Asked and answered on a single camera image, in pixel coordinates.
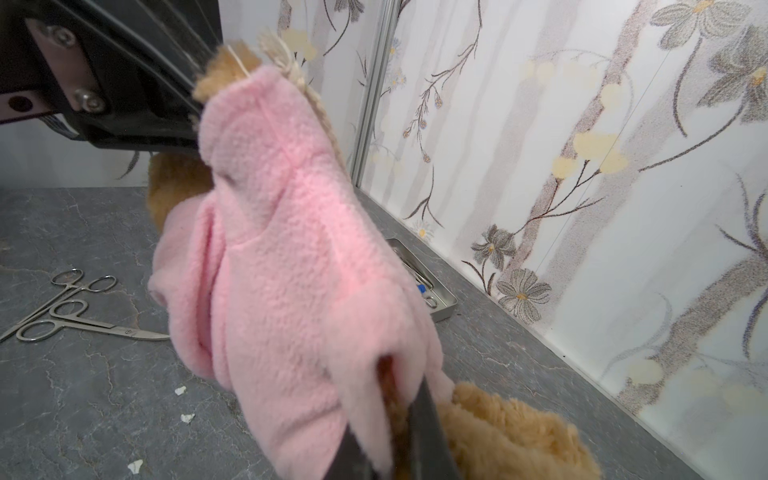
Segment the brown teddy bear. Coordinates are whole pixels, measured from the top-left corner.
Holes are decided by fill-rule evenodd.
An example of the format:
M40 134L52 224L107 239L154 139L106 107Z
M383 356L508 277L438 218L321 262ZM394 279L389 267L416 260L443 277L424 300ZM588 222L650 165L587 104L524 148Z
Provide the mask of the brown teddy bear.
M328 131L327 115L316 93L305 84L296 63L265 65L243 43L224 45L197 80L193 96L205 109L206 103L216 94L261 66L276 68L306 98L349 181L337 142ZM202 117L198 127L198 155L159 153L150 160L147 204L160 237L164 222L175 206L213 188L212 171L201 154L201 121ZM408 407L415 398L410 402L400 399L390 359L379 362L377 374L389 422L393 467L382 474L372 466L378 479L410 479ZM471 383L451 382L453 389L447 400L437 398L430 387L429 390L462 479L600 477L600 467L582 442L578 430L560 416L537 410L516 399L507 400L487 393Z

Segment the pink teddy hoodie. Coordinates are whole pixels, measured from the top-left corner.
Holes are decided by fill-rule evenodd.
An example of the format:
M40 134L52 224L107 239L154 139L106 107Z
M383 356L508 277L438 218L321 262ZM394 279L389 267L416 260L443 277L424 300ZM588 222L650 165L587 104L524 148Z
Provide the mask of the pink teddy hoodie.
M209 100L199 142L213 188L171 210L149 281L179 357L236 396L281 478L322 478L346 431L390 472L379 362L404 402L453 389L414 279L276 68Z

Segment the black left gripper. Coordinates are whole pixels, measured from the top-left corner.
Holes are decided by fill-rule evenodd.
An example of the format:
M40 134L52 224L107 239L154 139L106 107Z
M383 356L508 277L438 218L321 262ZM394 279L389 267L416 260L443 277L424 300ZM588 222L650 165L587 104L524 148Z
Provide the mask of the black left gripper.
M216 1L3 1L1 122L59 113L102 149L194 152Z

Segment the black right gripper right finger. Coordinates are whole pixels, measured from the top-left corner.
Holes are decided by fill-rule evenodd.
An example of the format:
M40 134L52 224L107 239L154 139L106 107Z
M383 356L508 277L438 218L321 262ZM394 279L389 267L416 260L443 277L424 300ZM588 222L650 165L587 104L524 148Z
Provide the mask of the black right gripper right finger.
M461 480L440 418L423 379L408 407L410 474L416 480Z

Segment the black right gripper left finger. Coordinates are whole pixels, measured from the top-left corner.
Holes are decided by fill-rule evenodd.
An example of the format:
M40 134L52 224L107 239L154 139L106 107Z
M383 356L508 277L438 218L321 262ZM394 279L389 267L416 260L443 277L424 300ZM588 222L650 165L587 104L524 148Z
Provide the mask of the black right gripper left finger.
M379 475L355 437L343 437L324 480L377 480Z

